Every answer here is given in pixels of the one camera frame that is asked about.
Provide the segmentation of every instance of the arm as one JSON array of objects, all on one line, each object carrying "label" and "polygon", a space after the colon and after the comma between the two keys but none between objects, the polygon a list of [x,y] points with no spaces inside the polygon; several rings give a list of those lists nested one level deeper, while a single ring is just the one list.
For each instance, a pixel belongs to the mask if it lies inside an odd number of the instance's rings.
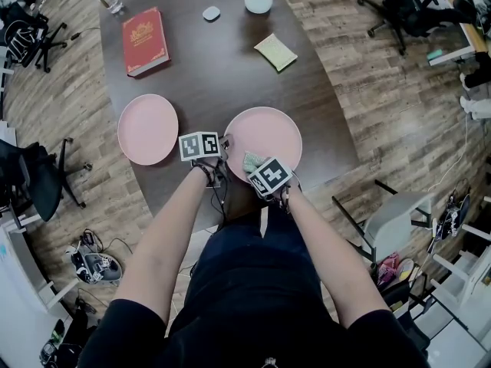
[{"label": "arm", "polygon": [[359,317],[389,310],[358,253],[317,212],[295,186],[290,211],[322,283],[332,296],[340,323],[348,328]]},{"label": "arm", "polygon": [[114,300],[136,301],[168,323],[177,273],[206,183],[206,175],[199,168],[192,169],[181,182],[143,234]]}]

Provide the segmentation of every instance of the pink plate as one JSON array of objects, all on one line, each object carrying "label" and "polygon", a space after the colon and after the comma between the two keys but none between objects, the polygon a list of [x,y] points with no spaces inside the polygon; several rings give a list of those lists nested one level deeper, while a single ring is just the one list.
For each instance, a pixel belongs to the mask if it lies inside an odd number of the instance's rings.
[{"label": "pink plate", "polygon": [[117,138],[125,156],[140,165],[160,162],[174,147],[179,124],[176,111],[160,95],[132,100],[117,125]]},{"label": "pink plate", "polygon": [[242,162],[246,151],[258,156],[275,156],[292,170],[302,157],[302,136],[293,120],[272,107],[253,107],[237,115],[225,134],[233,137],[227,161],[230,170],[244,181]]}]

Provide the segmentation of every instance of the book cover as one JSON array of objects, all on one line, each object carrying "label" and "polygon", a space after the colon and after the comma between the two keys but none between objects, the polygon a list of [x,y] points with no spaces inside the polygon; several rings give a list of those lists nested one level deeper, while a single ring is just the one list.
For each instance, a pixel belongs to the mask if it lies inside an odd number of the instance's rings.
[{"label": "book cover", "polygon": [[126,71],[131,77],[170,60],[157,7],[123,23],[123,48]]}]

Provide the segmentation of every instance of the dark wooden table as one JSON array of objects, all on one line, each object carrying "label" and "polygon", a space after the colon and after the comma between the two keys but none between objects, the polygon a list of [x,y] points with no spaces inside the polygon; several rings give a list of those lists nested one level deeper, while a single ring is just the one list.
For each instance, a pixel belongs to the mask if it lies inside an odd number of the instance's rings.
[{"label": "dark wooden table", "polygon": [[[268,15],[246,11],[244,0],[122,0],[126,12],[114,17],[100,9],[102,48],[110,99],[119,118],[125,106],[141,94],[160,94],[176,108],[179,135],[225,128],[251,107],[274,107],[297,124],[303,139],[296,170],[303,189],[327,182],[358,165],[358,157],[334,89],[324,68],[285,0],[274,0]],[[222,14],[206,22],[203,11],[217,6]],[[172,61],[141,79],[126,75],[121,22],[153,6],[163,16]],[[275,33],[298,60],[280,74],[253,47]],[[189,163],[181,163],[178,144],[155,166],[132,164],[137,181],[155,215],[182,181]],[[231,214],[257,206],[243,182],[229,186]],[[208,192],[195,231],[216,225],[220,216],[209,204]]]}]

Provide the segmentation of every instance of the wooden floor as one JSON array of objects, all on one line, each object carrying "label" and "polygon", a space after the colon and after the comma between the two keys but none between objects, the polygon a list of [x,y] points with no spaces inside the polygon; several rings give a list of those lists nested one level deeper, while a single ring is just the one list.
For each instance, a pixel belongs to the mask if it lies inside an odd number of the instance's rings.
[{"label": "wooden floor", "polygon": [[[407,57],[399,56],[397,43],[389,29],[367,36],[367,28],[377,16],[356,0],[288,0],[315,46],[343,107],[361,165],[336,180],[307,192],[308,197],[345,237],[353,239],[354,230],[332,205],[336,195],[355,218],[363,219],[387,197],[374,184],[379,179],[396,190],[426,191],[465,154],[436,193],[433,213],[439,215],[456,183],[467,178],[473,187],[473,208],[485,193],[483,160],[486,126],[467,120],[459,105],[463,95],[459,71],[454,63],[430,67],[426,54],[438,48],[453,50],[461,44],[460,30],[438,31],[429,39],[407,37]],[[50,25],[68,24],[63,37],[99,25],[95,0],[47,0],[43,13]],[[74,138],[67,163],[76,168],[83,162],[94,164],[92,172],[76,172],[70,182],[76,195],[87,203],[78,209],[65,197],[56,216],[31,231],[32,243],[49,277],[61,289],[74,276],[63,258],[65,248],[82,233],[94,230],[107,245],[113,238],[130,245],[138,243],[151,221],[150,212],[138,188],[129,162],[117,144],[116,127],[104,84],[101,38],[89,30],[68,48],[50,55],[51,73],[34,66],[17,68],[9,78],[5,95],[5,119],[17,128],[22,146],[39,141],[48,151],[59,151],[66,136]],[[463,67],[471,70],[469,65]],[[207,232],[194,235],[183,267],[192,264]],[[403,255],[420,263],[426,257],[430,232],[418,229]],[[448,238],[438,248],[453,258],[461,238]],[[126,247],[115,241],[108,251],[124,261]],[[437,275],[437,267],[428,270]],[[177,312],[189,277],[178,277],[174,307]],[[110,301],[114,287],[83,286],[104,303]],[[104,306],[81,292],[99,314]],[[75,293],[68,295],[73,303]],[[325,301],[335,316],[331,299]]]}]

